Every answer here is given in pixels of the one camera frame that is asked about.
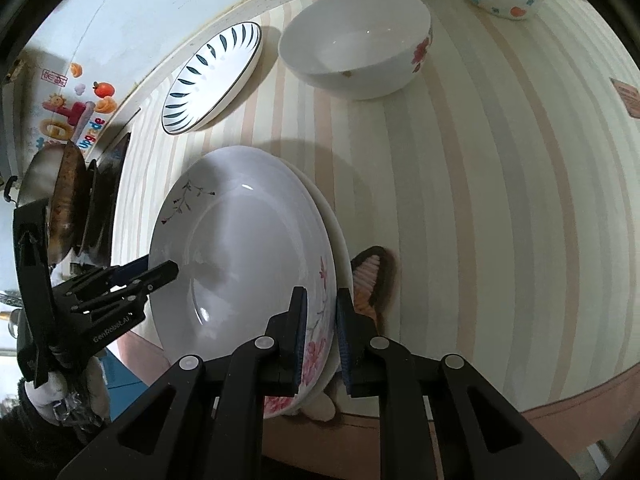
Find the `silver bolt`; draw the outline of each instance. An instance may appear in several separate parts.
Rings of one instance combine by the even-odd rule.
[[[371,338],[371,341],[369,341],[369,345],[371,346],[371,348],[375,348],[376,350],[384,350],[389,346],[389,339],[377,335]]]
[[[261,350],[266,350],[267,348],[271,348],[274,345],[275,341],[273,337],[269,337],[268,335],[260,336],[255,340],[254,344],[257,348]]]
[[[183,370],[193,370],[198,366],[198,358],[195,355],[187,355],[180,359],[180,368]]]
[[[465,365],[465,360],[458,354],[449,354],[444,358],[444,364],[453,370],[460,370]]]

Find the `plate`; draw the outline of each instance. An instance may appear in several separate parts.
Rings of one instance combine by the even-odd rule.
[[[176,280],[151,295],[170,362],[231,354],[264,333],[306,288],[308,315],[300,391],[266,400],[265,416],[300,405],[329,353],[336,279],[329,238],[305,186],[279,159],[256,148],[208,153],[174,184],[154,227],[149,266],[173,260]]]
[[[316,204],[316,207],[320,212],[320,216],[322,217],[322,221],[324,222],[324,227],[329,235],[329,243],[331,244],[331,250],[334,255],[337,287],[348,288],[351,293],[351,297],[353,298],[353,273],[351,272],[351,259],[349,257],[347,242],[344,239],[344,234],[342,234],[342,229],[338,223],[338,219],[335,217],[334,210],[331,209],[331,206],[322,192],[316,187],[316,184],[306,176],[306,174],[302,173],[302,171],[294,165],[289,164],[286,160],[283,160],[283,162],[291,171],[293,171],[293,173],[296,174],[296,177],[300,179],[300,182],[304,184],[306,190],[309,192],[309,195],[311,195],[311,198]],[[318,378],[318,382],[305,397],[305,402],[313,400],[314,397],[327,387],[331,379],[334,378],[339,367],[340,350],[338,348],[338,338],[334,337],[331,342],[331,347],[329,348],[329,355],[327,356],[326,363],[324,364],[322,373]]]
[[[262,29],[233,25],[205,43],[180,70],[162,107],[162,129],[183,134],[212,120],[238,95],[262,52]]]

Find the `bowl with red flower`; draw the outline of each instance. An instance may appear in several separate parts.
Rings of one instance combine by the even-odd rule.
[[[318,0],[289,23],[278,54],[311,86],[343,99],[374,99],[417,75],[432,39],[421,0]]]

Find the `black sleeve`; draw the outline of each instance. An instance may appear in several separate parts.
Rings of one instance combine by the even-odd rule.
[[[0,479],[54,480],[82,449],[72,428],[47,422],[18,384],[20,404],[0,418]]]

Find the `table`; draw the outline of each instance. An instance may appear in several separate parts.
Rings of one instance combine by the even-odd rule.
[[[546,0],[510,22],[424,0],[434,41],[418,77],[347,102],[277,59],[282,29],[313,1],[256,18],[258,67],[206,129],[164,134],[172,78],[152,92],[131,127],[113,263],[148,251],[165,196],[199,157],[257,146],[315,181],[351,256],[374,244],[395,254],[385,331],[411,352],[461,353],[520,410],[634,366],[640,135],[610,78],[640,86],[640,72],[593,7]],[[146,313],[136,331],[160,346]]]

